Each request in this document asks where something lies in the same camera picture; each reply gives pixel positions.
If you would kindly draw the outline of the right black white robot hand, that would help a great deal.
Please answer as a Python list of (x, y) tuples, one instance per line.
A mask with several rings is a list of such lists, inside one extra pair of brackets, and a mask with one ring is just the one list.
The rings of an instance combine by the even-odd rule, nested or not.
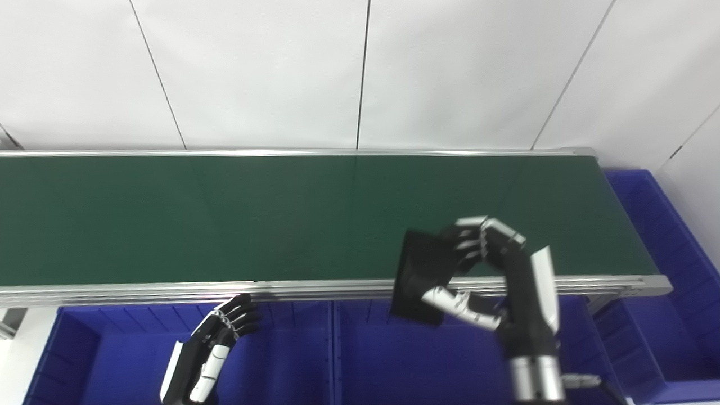
[(460, 218), (439, 235), (449, 254), (450, 272), (467, 272), (479, 262), (499, 271), (506, 287), (506, 306), (484, 312), (480, 298), (450, 292), (437, 283), (425, 287), (421, 301), (442, 313), (496, 333), (507, 359), (557, 357), (560, 301), (549, 246), (530, 251), (527, 238), (501, 220)]

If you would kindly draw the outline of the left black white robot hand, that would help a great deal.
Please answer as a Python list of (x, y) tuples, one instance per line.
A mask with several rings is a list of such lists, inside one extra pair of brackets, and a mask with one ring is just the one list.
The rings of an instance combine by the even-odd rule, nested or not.
[(217, 305), (187, 341), (177, 341), (160, 386), (162, 404), (218, 404), (218, 379), (239, 338), (259, 331), (260, 314), (249, 293)]

